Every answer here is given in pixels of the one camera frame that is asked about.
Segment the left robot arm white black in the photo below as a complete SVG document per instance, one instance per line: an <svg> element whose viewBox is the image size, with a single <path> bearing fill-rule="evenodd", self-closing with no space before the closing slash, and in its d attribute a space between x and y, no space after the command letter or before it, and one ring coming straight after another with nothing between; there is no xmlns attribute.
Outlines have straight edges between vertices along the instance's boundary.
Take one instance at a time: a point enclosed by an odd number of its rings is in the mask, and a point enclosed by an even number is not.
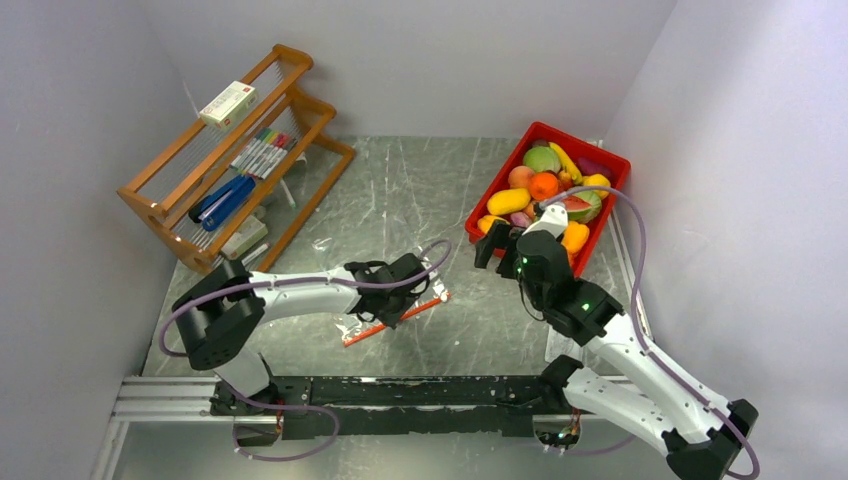
<svg viewBox="0 0 848 480"><path fill-rule="evenodd" d="M261 416L282 401L270 367L246 345L258 326L328 313L395 327L428 289L434 268L414 253L309 274L253 272L226 261L173 305L166 324L178 329L180 356L220 379L225 412Z"/></svg>

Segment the clear zip top bag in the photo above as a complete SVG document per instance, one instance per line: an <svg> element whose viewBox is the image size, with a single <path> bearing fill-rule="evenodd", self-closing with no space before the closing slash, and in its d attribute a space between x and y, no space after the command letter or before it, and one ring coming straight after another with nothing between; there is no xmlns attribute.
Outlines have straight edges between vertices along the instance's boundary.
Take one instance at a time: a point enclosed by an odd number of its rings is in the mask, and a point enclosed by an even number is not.
<svg viewBox="0 0 848 480"><path fill-rule="evenodd" d="M436 243L418 247L416 251L404 254L391 263L373 260L344 265L355 280L366 283L389 283L424 270L429 271L426 280L413 286L401 287L400 290L376 290L376 299L368 296L363 308L357 306L357 310L347 317L339 317L336 327L341 331L344 347L372 337L386 328L395 329L403 321L418 317L451 299L441 274L434 267L435 247Z"/></svg>

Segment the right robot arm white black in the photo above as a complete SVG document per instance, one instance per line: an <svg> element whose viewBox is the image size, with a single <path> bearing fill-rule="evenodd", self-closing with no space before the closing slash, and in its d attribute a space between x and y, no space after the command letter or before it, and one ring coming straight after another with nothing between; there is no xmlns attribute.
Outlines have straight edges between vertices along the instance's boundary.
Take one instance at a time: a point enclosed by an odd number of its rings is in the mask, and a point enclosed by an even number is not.
<svg viewBox="0 0 848 480"><path fill-rule="evenodd" d="M680 479L723 479L758 419L745 399L730 401L688 374L650 339L601 286L574 275L565 249L544 230L496 222L475 244L474 265L496 269L519 285L524 305L579 347L600 357L633 385L612 384L568 355L541 375L539 398L550 413L587 410L651 445Z"/></svg>

